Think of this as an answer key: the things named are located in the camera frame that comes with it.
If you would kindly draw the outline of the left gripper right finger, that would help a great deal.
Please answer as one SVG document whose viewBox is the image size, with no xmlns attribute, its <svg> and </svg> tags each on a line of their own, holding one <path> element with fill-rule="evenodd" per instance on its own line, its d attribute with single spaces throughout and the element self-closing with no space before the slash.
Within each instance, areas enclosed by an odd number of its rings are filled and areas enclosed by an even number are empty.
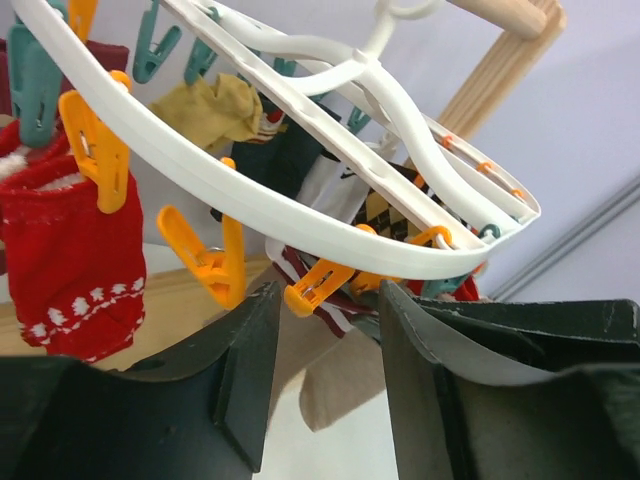
<svg viewBox="0 0 640 480">
<path fill-rule="evenodd" d="M 402 479 L 635 479 L 639 362 L 542 370 L 424 311 L 393 283 L 381 348 Z"/>
</svg>

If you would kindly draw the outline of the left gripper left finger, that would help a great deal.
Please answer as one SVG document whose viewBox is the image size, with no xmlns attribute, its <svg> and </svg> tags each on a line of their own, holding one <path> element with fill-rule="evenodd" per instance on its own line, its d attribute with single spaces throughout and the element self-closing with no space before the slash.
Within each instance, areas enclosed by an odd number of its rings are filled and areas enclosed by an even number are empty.
<svg viewBox="0 0 640 480">
<path fill-rule="evenodd" d="M 125 371 L 1 361 L 5 479 L 249 479 L 262 464 L 280 287 Z"/>
</svg>

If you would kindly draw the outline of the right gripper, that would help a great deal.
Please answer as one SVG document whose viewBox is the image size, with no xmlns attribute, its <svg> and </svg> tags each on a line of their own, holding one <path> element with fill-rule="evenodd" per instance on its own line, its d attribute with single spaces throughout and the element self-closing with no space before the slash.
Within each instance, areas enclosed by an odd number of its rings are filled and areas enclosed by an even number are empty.
<svg viewBox="0 0 640 480">
<path fill-rule="evenodd" d="M 542 370 L 639 362 L 639 306 L 631 300 L 416 303 L 477 343 Z"/>
</svg>

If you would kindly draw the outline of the beige striped sock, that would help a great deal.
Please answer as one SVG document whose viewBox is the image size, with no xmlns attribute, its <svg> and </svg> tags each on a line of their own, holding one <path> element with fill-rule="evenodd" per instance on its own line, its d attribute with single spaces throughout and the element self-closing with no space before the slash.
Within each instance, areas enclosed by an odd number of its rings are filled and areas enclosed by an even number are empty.
<svg viewBox="0 0 640 480">
<path fill-rule="evenodd" d="M 298 318 L 282 305 L 269 417 L 299 374 L 304 378 L 298 405 L 313 432 L 335 424 L 386 388 L 382 352 L 374 340 L 356 328 L 338 336 L 323 318 Z"/>
</svg>

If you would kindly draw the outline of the white oval clip hanger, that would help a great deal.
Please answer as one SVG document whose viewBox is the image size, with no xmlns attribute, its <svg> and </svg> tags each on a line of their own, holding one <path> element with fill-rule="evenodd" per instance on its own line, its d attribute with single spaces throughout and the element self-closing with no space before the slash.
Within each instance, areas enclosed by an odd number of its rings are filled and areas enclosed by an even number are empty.
<svg viewBox="0 0 640 480">
<path fill-rule="evenodd" d="M 266 237 L 352 271 L 441 280 L 472 272 L 540 216 L 502 169 L 484 173 L 465 142 L 424 116 L 379 60 L 397 22 L 437 3 L 376 5 L 362 48 L 289 36 L 216 1 L 165 8 L 281 111 L 265 139 L 233 147 L 225 167 L 114 79 L 45 1 L 14 11 L 90 110 L 142 159 L 216 210 Z"/>
</svg>

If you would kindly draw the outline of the red reindeer sock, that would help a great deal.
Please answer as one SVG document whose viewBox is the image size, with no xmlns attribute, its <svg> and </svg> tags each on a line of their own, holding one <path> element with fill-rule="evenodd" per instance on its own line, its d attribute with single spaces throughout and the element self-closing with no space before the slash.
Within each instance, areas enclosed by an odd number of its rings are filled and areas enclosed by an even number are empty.
<svg viewBox="0 0 640 480">
<path fill-rule="evenodd" d="M 408 280 L 406 286 L 413 294 L 423 298 L 435 299 L 449 295 L 459 302 L 476 302 L 480 299 L 471 275 L 441 280 Z"/>
</svg>

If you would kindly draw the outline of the teal clothes peg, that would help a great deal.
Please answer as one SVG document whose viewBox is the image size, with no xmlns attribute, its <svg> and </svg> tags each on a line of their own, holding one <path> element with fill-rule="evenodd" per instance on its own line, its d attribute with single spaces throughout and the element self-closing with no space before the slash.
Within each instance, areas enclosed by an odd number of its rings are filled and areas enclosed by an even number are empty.
<svg viewBox="0 0 640 480">
<path fill-rule="evenodd" d="M 496 240 L 501 236 L 501 230 L 494 224 L 488 224 L 482 230 L 477 232 L 477 236 L 481 240 Z M 421 288 L 420 296 L 424 298 L 435 299 L 438 295 L 442 294 L 453 295 L 456 291 L 463 287 L 469 279 L 472 279 L 477 273 L 483 272 L 486 269 L 487 265 L 488 262 L 484 261 L 473 271 L 457 277 L 440 280 L 425 280 Z"/>
</svg>

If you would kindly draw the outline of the wooden hanger rack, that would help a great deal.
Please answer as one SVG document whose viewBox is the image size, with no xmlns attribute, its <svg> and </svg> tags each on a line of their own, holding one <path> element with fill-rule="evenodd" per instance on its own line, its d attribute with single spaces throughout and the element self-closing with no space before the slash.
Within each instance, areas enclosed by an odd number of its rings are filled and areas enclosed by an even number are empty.
<svg viewBox="0 0 640 480">
<path fill-rule="evenodd" d="M 101 127 L 226 215 L 227 263 L 214 268 L 197 263 L 204 247 L 178 215 L 165 214 L 173 248 L 226 309 L 245 295 L 243 227 L 316 256 L 310 278 L 335 290 L 359 271 L 418 280 L 469 274 L 540 216 L 536 199 L 507 171 L 483 170 L 486 157 L 467 137 L 563 31 L 566 15 L 555 1 L 468 4 L 504 31 L 439 120 L 421 113 L 379 60 L 396 24 L 429 15 L 433 1 L 414 7 L 379 2 L 376 26 L 362 48 L 289 36 L 216 1 L 165 3 L 411 223 L 442 228 L 442 240 L 429 248 L 367 233 L 233 171 L 129 94 L 49 3 L 17 1 L 13 8 Z"/>
</svg>

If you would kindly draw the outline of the red patterned sock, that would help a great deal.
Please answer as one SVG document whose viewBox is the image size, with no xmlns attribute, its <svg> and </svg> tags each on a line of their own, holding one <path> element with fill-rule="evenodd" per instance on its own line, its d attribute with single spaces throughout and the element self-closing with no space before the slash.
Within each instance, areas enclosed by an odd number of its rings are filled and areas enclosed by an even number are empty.
<svg viewBox="0 0 640 480">
<path fill-rule="evenodd" d="M 128 179 L 122 208 L 105 214 L 63 132 L 21 145 L 1 134 L 1 240 L 22 339 L 50 355 L 93 363 L 130 347 L 145 318 L 143 210 Z"/>
</svg>

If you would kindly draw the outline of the brown argyle sock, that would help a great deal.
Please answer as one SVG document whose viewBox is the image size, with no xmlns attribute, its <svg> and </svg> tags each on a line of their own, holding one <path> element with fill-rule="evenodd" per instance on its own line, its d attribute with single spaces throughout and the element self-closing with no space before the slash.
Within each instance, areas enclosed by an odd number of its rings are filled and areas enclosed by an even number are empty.
<svg viewBox="0 0 640 480">
<path fill-rule="evenodd" d="M 402 176 L 415 183 L 419 173 L 414 168 L 392 164 Z M 447 205 L 436 195 L 435 191 L 424 181 L 419 189 L 440 207 L 449 211 Z M 366 224 L 372 227 L 380 236 L 397 241 L 407 241 L 421 233 L 424 228 L 417 227 L 400 211 L 392 206 L 380 194 L 370 189 L 364 202 L 357 211 L 352 225 Z"/>
</svg>

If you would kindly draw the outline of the dark navy santa sock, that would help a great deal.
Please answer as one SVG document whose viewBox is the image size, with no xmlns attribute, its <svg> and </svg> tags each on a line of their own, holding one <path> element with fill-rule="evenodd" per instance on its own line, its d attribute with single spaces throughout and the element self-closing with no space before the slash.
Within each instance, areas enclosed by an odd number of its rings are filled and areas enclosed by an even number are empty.
<svg viewBox="0 0 640 480">
<path fill-rule="evenodd" d="M 295 199 L 324 146 L 263 94 L 258 133 L 231 150 L 236 170 Z"/>
</svg>

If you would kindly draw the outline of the mustard yellow sock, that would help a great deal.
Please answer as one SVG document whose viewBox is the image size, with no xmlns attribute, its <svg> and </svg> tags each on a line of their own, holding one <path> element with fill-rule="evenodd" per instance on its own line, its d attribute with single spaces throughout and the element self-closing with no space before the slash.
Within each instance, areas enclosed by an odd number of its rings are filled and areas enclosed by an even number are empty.
<svg viewBox="0 0 640 480">
<path fill-rule="evenodd" d="M 202 77 L 191 85 L 182 83 L 151 103 L 149 109 L 209 153 L 253 138 L 263 114 L 256 89 L 225 73 L 218 74 L 212 84 Z"/>
</svg>

